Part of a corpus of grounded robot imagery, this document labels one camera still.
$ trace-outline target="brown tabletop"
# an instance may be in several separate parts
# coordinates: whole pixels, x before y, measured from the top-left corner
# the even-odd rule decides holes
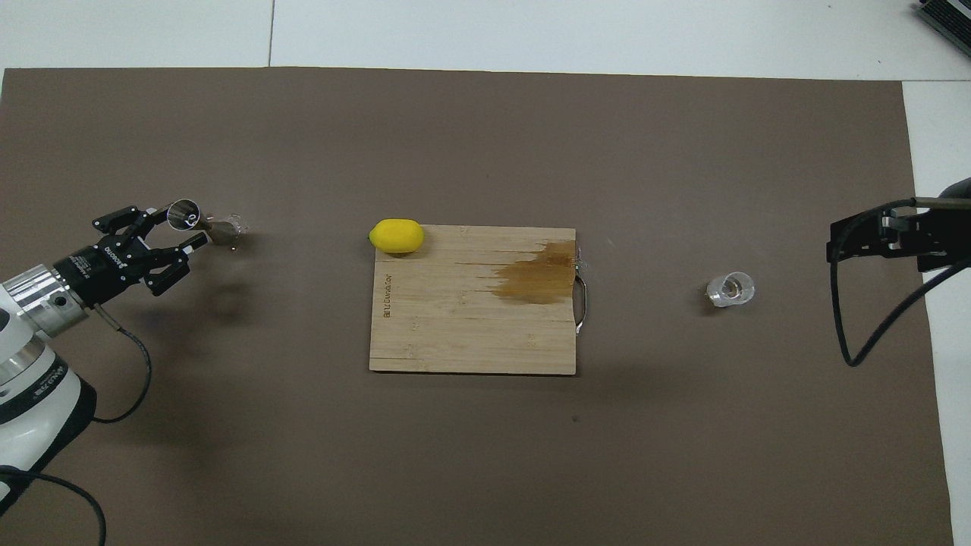
[[[3,278],[129,204],[251,227],[106,305],[155,383],[48,471],[97,496],[110,544],[952,542],[922,304],[858,369],[829,309],[829,223],[914,192],[898,83],[8,70],[0,184]],[[368,371],[388,217],[575,227],[579,375]],[[734,270],[755,299],[711,308]],[[870,258],[842,280],[856,348],[921,279]],[[97,318],[53,345],[99,414],[134,397],[138,354]],[[40,484],[0,523],[7,544],[94,532]]]

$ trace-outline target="white table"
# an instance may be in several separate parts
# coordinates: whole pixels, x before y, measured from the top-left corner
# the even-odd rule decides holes
[[[934,196],[971,176],[971,58],[911,6],[905,0],[5,0],[0,67],[298,65],[900,80],[916,191]],[[969,309],[971,273],[927,298],[954,540],[965,546],[971,546]]]

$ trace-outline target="yellow lemon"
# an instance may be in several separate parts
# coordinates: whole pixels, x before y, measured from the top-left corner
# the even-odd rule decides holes
[[[424,229],[414,220],[389,218],[378,222],[368,239],[374,248],[388,254],[412,253],[424,242]]]

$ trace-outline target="brown stain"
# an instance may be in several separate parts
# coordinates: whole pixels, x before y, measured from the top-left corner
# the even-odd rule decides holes
[[[496,272],[502,279],[491,292],[515,303],[548,304],[573,297],[573,241],[548,241],[533,259],[510,263]]]

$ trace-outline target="bamboo cutting board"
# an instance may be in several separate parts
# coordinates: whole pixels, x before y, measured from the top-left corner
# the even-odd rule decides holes
[[[376,252],[372,370],[576,373],[574,229],[423,228],[416,252]]]

